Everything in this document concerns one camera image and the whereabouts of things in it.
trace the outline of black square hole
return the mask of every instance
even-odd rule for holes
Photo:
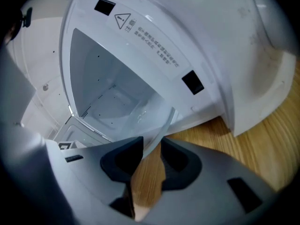
[[[95,10],[105,15],[109,15],[115,5],[116,4],[114,2],[108,0],[99,0],[97,5],[95,6]]]
[[[204,89],[201,81],[199,80],[194,71],[189,72],[182,78],[182,80],[194,95],[196,95],[198,92],[201,92]]]

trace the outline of warning label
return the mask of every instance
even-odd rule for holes
[[[116,18],[117,24],[119,26],[119,29],[122,29],[124,24],[127,22],[128,18],[130,17],[130,13],[125,14],[116,14],[114,17]]]
[[[144,53],[170,79],[189,67],[174,43],[151,21],[135,11],[116,5],[107,25]]]

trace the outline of wooden floor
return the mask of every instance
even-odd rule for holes
[[[225,152],[260,175],[276,191],[285,187],[300,164],[300,62],[285,102],[263,122],[234,138],[221,118],[169,136]],[[134,173],[131,186],[137,220],[160,198],[165,179],[160,145]]]

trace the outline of black rectangular slot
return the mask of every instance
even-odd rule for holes
[[[108,0],[99,0],[95,6],[95,10],[108,16],[115,5],[116,4],[114,2],[110,2]]]
[[[71,144],[72,144],[71,142],[60,142],[58,146],[60,150],[67,150],[70,148]]]
[[[227,181],[246,213],[249,213],[262,204],[262,201],[241,178]]]
[[[198,76],[194,71],[189,72],[182,78],[182,80],[194,95],[196,95],[198,92],[201,92],[204,89],[201,81],[199,80]]]
[[[74,161],[77,161],[79,159],[83,159],[83,156],[81,155],[75,155],[75,156],[71,156],[71,157],[66,157],[65,160],[67,163],[69,162],[74,162]]]

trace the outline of warning triangle symbol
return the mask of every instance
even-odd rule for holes
[[[114,16],[120,29],[122,29],[122,27],[130,17],[130,15],[131,13],[124,13],[124,14],[116,14]]]

